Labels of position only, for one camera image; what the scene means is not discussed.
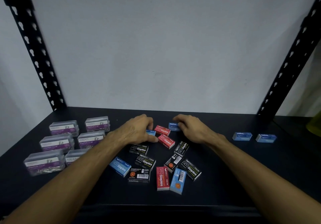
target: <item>shelf surface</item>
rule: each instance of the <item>shelf surface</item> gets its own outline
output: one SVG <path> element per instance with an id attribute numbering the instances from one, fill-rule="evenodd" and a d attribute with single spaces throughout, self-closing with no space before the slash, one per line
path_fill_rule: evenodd
<path id="1" fill-rule="evenodd" d="M 52 112 L 25 137 L 12 146 L 0 157 L 0 209 L 12 211 L 33 193 L 45 185 L 58 173 L 31 177 L 23 160 L 31 153 L 41 152 L 39 141 L 50 135 L 49 125 L 55 121 L 77 120 L 80 133 L 86 132 L 87 118 L 108 116 L 111 130 L 114 130 L 132 117 L 145 113 L 153 117 L 154 126 L 168 126 L 172 118 L 180 112 L 140 111 L 121 109 L 100 109 L 69 107 L 63 111 Z M 321 201 L 318 164 L 310 160 L 309 151 L 300 151 L 300 143 L 275 122 L 264 122 L 251 114 L 195 113 L 184 112 L 198 117 L 217 133 L 224 134 L 234 145 L 257 159 L 259 162 L 290 181 L 292 184 Z M 249 142 L 233 141 L 234 132 L 251 132 Z M 275 143 L 258 143 L 258 133 L 275 134 Z M 182 132 L 171 132 L 170 138 L 179 143 L 181 140 L 190 143 Z M 163 164 L 173 155 L 174 147 L 168 150 L 161 143 L 143 143 L 149 146 L 148 156 L 156 160 L 156 166 Z M 137 155 L 124 148 L 118 157 L 134 166 Z M 143 208 L 192 208 L 227 210 L 231 212 L 256 212 L 254 204 L 243 187 L 239 184 L 223 161 L 204 145 L 190 143 L 185 155 L 202 174 L 194 182 L 187 177 L 182 195 L 172 191 L 156 190 L 156 170 L 153 169 L 150 183 L 147 185 L 130 185 L 127 177 L 122 178 L 110 167 L 107 167 L 91 191 L 82 210 L 106 207 Z"/>

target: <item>purple label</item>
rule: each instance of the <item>purple label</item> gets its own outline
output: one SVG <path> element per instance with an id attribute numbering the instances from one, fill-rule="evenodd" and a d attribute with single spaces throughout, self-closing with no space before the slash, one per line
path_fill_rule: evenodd
<path id="1" fill-rule="evenodd" d="M 61 165 L 61 162 L 55 161 L 55 162 L 50 162 L 50 163 L 41 164 L 41 165 L 27 166 L 27 169 L 28 170 L 37 170 L 37 169 L 50 168 L 50 167 L 59 166 L 59 165 Z"/>
<path id="2" fill-rule="evenodd" d="M 92 148 L 92 147 L 94 147 L 95 145 L 97 145 L 100 141 L 101 141 L 101 140 L 79 142 L 79 148 L 80 148 L 80 149 Z"/>
<path id="3" fill-rule="evenodd" d="M 43 151 L 49 151 L 49 150 L 53 150 L 53 149 L 66 149 L 66 148 L 70 148 L 70 144 L 62 144 L 62 145 L 52 145 L 52 146 L 48 146 L 48 147 L 43 147 L 42 150 Z"/>
<path id="4" fill-rule="evenodd" d="M 71 129 L 59 129 L 59 130 L 52 130 L 51 135 L 57 135 L 57 134 L 63 134 L 63 133 L 75 133 L 76 129 L 71 128 Z"/>
<path id="5" fill-rule="evenodd" d="M 102 125 L 94 125 L 94 126 L 86 126 L 88 130 L 93 130 L 93 129 L 109 129 L 108 124 L 102 124 Z"/>

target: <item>forearm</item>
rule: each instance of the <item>forearm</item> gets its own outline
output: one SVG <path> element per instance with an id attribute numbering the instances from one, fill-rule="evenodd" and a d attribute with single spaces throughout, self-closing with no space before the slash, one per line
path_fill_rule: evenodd
<path id="1" fill-rule="evenodd" d="M 110 132 L 14 210 L 5 223 L 70 223 L 104 169 L 125 145 L 119 141 L 123 140 Z"/>
<path id="2" fill-rule="evenodd" d="M 261 213 L 273 223 L 321 223 L 321 205 L 227 140 L 207 145 L 227 164 Z"/>

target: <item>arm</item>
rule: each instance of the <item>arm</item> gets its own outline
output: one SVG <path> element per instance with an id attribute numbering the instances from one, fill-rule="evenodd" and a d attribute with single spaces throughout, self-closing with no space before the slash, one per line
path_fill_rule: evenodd
<path id="1" fill-rule="evenodd" d="M 102 172 L 125 145 L 158 141 L 146 133 L 147 126 L 153 128 L 153 119 L 144 114 L 110 132 L 14 210 L 4 223 L 70 223 Z"/>
<path id="2" fill-rule="evenodd" d="M 260 212 L 272 223 L 321 223 L 321 204 L 253 157 L 213 132 L 198 118 L 178 115 L 179 127 L 195 143 L 208 145 L 230 168 Z"/>

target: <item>yellow object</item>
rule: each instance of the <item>yellow object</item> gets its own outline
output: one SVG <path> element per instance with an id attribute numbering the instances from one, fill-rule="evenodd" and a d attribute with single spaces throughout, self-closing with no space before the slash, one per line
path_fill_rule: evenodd
<path id="1" fill-rule="evenodd" d="M 307 130 L 321 137 L 321 111 L 306 125 Z"/>

